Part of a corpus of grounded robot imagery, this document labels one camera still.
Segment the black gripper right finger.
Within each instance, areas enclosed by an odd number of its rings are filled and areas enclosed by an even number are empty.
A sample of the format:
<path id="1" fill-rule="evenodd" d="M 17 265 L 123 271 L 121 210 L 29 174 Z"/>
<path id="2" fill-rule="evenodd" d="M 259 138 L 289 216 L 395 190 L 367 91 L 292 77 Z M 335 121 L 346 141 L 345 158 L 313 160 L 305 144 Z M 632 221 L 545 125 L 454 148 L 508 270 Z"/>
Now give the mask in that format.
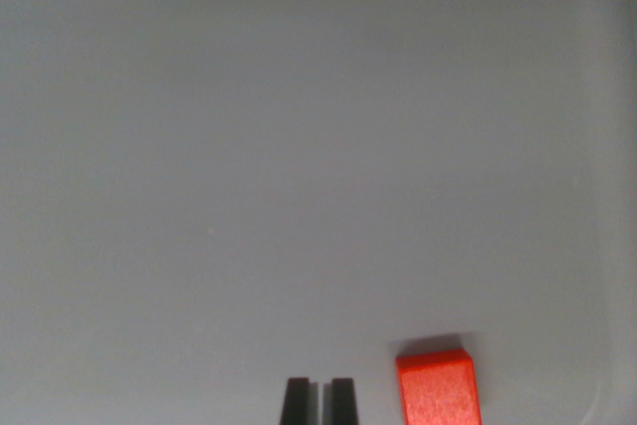
<path id="1" fill-rule="evenodd" d="M 334 378 L 323 387 L 322 424 L 359 424 L 355 386 L 352 378 Z"/>

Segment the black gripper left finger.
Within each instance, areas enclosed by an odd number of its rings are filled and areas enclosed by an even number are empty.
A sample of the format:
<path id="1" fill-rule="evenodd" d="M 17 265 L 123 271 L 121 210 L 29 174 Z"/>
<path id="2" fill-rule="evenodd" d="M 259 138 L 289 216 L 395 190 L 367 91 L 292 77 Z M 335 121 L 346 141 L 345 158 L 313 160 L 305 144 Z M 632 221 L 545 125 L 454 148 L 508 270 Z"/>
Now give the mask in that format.
<path id="1" fill-rule="evenodd" d="M 317 425 L 319 389 L 308 377 L 288 379 L 280 416 L 281 425 Z"/>

